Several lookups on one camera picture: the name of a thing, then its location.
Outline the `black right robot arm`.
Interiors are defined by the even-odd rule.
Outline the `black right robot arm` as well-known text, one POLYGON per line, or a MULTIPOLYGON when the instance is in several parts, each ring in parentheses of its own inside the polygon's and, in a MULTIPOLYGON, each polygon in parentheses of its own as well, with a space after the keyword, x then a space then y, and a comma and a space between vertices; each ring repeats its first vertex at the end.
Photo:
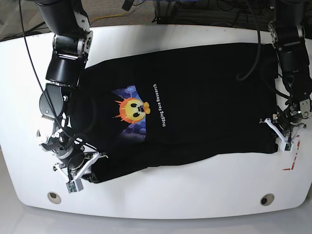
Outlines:
POLYGON ((38 0, 35 2, 44 22, 53 32, 53 51, 46 72, 39 109, 47 127, 38 130, 39 143, 66 168, 66 183, 75 186, 85 179, 99 183, 96 162, 105 153, 91 145, 91 133, 98 122, 95 98, 79 83, 89 57, 93 38, 90 21, 79 0, 38 0))

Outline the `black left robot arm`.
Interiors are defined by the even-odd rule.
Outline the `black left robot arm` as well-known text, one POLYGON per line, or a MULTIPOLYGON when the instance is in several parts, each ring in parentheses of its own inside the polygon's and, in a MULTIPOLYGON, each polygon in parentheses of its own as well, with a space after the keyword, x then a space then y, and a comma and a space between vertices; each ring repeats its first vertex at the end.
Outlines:
POLYGON ((288 94, 275 88, 266 65, 261 68, 261 79, 267 88, 287 100, 285 110, 278 109, 274 120, 265 121, 286 146, 291 144, 293 130, 304 127, 302 120, 312 116, 312 79, 303 25, 306 6, 305 0, 273 0, 271 3, 274 19, 268 28, 288 94))

